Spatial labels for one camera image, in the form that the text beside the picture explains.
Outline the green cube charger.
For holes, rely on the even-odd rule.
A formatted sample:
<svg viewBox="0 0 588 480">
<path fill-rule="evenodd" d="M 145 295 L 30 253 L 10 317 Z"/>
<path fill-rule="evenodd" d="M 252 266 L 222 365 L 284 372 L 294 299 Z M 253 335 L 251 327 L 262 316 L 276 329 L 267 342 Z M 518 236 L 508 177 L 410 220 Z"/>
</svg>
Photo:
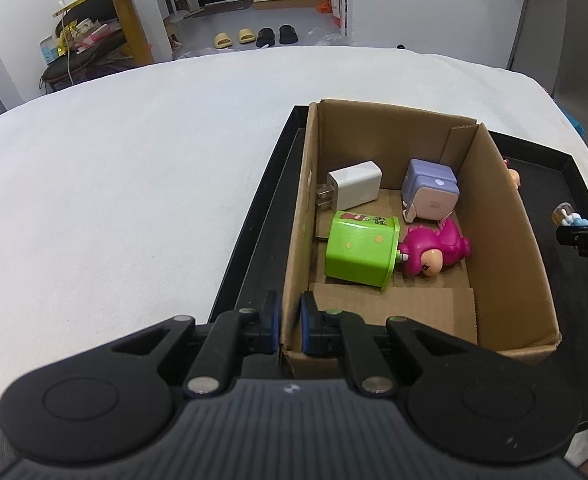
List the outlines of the green cube charger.
<svg viewBox="0 0 588 480">
<path fill-rule="evenodd" d="M 385 289 L 397 264 L 398 217 L 337 211 L 327 238 L 328 278 Z"/>
</svg>

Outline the pink figurine toy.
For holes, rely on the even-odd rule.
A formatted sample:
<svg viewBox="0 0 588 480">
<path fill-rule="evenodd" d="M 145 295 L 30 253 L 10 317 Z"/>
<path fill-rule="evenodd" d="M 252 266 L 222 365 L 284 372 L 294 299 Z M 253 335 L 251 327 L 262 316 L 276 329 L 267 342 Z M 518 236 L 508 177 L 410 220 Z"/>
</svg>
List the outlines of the pink figurine toy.
<svg viewBox="0 0 588 480">
<path fill-rule="evenodd" d="M 419 274 L 432 278 L 443 268 L 454 266 L 472 253 L 470 240 L 458 225 L 446 218 L 437 229 L 430 226 L 409 226 L 398 245 L 401 271 L 407 278 Z"/>
</svg>

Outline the cardboard box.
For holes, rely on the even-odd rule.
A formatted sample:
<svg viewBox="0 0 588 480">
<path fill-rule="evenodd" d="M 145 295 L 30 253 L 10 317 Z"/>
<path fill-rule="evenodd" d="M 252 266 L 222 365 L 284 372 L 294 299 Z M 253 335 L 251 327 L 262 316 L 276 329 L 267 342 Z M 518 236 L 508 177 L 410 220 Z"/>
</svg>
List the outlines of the cardboard box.
<svg viewBox="0 0 588 480">
<path fill-rule="evenodd" d="M 438 228 L 442 220 L 407 223 L 403 218 L 401 188 L 412 158 L 453 170 L 460 197 L 446 218 L 470 240 L 470 256 L 432 278 L 407 278 L 398 254 L 385 289 L 328 278 L 325 248 L 337 211 L 398 217 L 399 244 L 409 226 Z M 377 200 L 347 210 L 317 206 L 317 187 L 330 171 L 368 160 L 383 173 Z M 522 199 L 487 128 L 463 116 L 352 101 L 310 105 L 283 286 L 280 343 L 296 377 L 334 377 L 334 359 L 311 358 L 301 348 L 304 292 L 313 292 L 323 311 L 356 313 L 373 325 L 383 325 L 390 316 L 406 316 L 529 364 L 545 359 L 562 340 Z"/>
</svg>

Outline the white plug charger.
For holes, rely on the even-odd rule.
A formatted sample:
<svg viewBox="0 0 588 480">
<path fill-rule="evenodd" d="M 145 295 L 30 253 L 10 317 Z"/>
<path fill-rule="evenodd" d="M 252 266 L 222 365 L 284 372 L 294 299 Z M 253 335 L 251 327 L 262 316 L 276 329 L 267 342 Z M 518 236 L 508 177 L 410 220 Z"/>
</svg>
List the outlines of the white plug charger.
<svg viewBox="0 0 588 480">
<path fill-rule="evenodd" d="M 379 197 L 382 176 L 382 169 L 373 160 L 330 171 L 325 183 L 317 187 L 315 203 L 337 211 L 374 202 Z"/>
</svg>

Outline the purple cube charger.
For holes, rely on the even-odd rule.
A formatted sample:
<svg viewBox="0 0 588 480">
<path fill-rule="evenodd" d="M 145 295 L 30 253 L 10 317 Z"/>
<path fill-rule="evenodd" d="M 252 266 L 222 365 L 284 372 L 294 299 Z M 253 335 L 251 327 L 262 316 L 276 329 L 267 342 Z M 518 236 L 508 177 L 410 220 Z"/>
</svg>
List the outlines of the purple cube charger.
<svg viewBox="0 0 588 480">
<path fill-rule="evenodd" d="M 441 221 L 452 214 L 459 197 L 458 180 L 449 166 L 417 158 L 410 160 L 401 188 L 405 222 Z"/>
</svg>

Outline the black tray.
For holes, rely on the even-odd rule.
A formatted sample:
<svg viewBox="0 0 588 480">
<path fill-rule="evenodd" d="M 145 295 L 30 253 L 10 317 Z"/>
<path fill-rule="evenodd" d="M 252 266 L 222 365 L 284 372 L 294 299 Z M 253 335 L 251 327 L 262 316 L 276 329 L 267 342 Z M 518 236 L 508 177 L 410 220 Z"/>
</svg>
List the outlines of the black tray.
<svg viewBox="0 0 588 480">
<path fill-rule="evenodd" d="M 211 318 L 262 301 L 270 290 L 283 288 L 307 116 L 307 107 L 300 105 L 288 115 L 239 232 Z M 559 348 L 542 366 L 577 393 L 581 426 L 588 428 L 588 258 L 557 243 L 548 215 L 548 207 L 569 202 L 588 217 L 588 190 L 570 155 L 504 133 L 493 133 L 492 139 L 526 180 L 522 201 L 563 332 Z"/>
</svg>

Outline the teal cloth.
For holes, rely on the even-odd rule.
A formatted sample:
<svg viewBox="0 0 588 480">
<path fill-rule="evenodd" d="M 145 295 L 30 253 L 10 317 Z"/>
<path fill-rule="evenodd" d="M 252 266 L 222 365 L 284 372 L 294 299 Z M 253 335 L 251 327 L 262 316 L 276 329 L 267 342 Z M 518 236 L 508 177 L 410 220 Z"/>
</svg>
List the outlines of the teal cloth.
<svg viewBox="0 0 588 480">
<path fill-rule="evenodd" d="M 574 116 L 569 114 L 566 110 L 562 110 L 562 112 L 574 127 L 574 130 L 577 131 L 578 135 L 584 138 L 586 136 L 586 129 L 582 126 L 582 123 L 579 122 L 578 119 L 574 118 Z"/>
</svg>

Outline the white table cloth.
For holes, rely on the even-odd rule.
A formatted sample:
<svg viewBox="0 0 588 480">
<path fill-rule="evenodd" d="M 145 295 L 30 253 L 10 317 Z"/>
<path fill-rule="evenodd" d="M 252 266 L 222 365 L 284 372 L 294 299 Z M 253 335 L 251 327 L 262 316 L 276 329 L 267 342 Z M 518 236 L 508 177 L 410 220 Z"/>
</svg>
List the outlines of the white table cloth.
<svg viewBox="0 0 588 480">
<path fill-rule="evenodd" d="M 472 117 L 588 148 L 536 81 L 394 48 L 183 58 L 0 116 L 0 396 L 17 377 L 178 313 L 205 321 L 285 120 L 323 99 Z"/>
</svg>

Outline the yellow slipper left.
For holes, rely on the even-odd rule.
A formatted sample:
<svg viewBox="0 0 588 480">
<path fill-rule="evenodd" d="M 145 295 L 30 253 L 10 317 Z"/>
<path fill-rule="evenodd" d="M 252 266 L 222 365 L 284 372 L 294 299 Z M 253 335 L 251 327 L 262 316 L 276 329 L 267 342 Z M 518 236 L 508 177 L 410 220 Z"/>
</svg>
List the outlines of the yellow slipper left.
<svg viewBox="0 0 588 480">
<path fill-rule="evenodd" d="M 226 32 L 219 32 L 213 38 L 213 46 L 219 50 L 227 49 L 233 46 L 233 41 Z"/>
</svg>

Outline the yellow slipper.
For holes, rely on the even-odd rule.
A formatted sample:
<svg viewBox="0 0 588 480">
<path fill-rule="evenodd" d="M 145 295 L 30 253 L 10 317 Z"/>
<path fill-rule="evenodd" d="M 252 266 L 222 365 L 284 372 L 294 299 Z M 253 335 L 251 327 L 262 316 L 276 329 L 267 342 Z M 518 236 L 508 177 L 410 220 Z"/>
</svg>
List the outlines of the yellow slipper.
<svg viewBox="0 0 588 480">
<path fill-rule="evenodd" d="M 233 41 L 226 32 L 219 32 L 213 38 L 213 46 L 219 50 L 227 49 L 233 46 Z"/>
<path fill-rule="evenodd" d="M 250 28 L 242 28 L 237 34 L 239 44 L 253 44 L 256 41 L 256 35 Z"/>
</svg>

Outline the yellow slipper right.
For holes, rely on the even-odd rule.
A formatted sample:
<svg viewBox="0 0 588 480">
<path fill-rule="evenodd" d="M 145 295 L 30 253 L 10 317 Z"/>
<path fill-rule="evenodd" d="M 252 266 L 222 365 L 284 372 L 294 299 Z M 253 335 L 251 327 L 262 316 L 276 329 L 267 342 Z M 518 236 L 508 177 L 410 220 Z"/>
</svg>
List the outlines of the yellow slipper right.
<svg viewBox="0 0 588 480">
<path fill-rule="evenodd" d="M 256 41 L 256 35 L 250 28 L 242 28 L 237 34 L 239 44 L 253 44 Z"/>
</svg>

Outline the black slipper left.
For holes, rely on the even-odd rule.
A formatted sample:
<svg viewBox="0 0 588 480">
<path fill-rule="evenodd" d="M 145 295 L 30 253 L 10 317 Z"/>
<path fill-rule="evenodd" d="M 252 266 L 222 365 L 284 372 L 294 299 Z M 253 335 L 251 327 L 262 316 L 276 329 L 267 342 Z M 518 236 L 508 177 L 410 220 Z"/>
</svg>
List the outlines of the black slipper left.
<svg viewBox="0 0 588 480">
<path fill-rule="evenodd" d="M 264 27 L 259 30 L 255 45 L 258 49 L 271 48 L 275 45 L 275 33 L 271 27 Z"/>
</svg>

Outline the black slipper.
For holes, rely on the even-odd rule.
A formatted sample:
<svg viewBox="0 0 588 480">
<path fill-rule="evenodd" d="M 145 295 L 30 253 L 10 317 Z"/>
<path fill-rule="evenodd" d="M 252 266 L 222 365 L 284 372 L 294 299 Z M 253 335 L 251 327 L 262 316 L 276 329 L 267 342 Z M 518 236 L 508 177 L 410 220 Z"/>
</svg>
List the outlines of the black slipper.
<svg viewBox="0 0 588 480">
<path fill-rule="evenodd" d="M 264 27 L 259 30 L 255 45 L 258 49 L 271 48 L 275 45 L 275 33 L 271 27 Z"/>
<path fill-rule="evenodd" d="M 297 44 L 299 38 L 296 29 L 290 24 L 281 25 L 279 28 L 279 41 L 283 46 Z"/>
</svg>

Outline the yellow side table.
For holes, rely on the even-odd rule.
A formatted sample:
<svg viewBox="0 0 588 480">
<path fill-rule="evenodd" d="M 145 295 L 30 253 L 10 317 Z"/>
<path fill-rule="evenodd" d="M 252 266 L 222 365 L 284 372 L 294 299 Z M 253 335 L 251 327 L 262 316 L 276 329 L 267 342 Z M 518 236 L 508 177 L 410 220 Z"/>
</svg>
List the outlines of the yellow side table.
<svg viewBox="0 0 588 480">
<path fill-rule="evenodd" d="M 64 18 L 71 10 L 89 0 L 73 0 L 53 13 Z M 112 0 L 117 20 L 137 66 L 168 62 L 172 50 L 161 14 L 159 0 Z"/>
</svg>

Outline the black slipper right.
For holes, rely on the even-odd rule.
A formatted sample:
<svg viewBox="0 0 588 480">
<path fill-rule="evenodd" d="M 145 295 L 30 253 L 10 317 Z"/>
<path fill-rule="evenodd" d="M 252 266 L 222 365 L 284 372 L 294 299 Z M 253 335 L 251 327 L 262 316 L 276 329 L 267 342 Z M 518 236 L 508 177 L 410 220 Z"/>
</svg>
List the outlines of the black slipper right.
<svg viewBox="0 0 588 480">
<path fill-rule="evenodd" d="M 279 41 L 283 46 L 297 44 L 299 38 L 296 29 L 290 24 L 281 25 L 279 28 Z"/>
</svg>

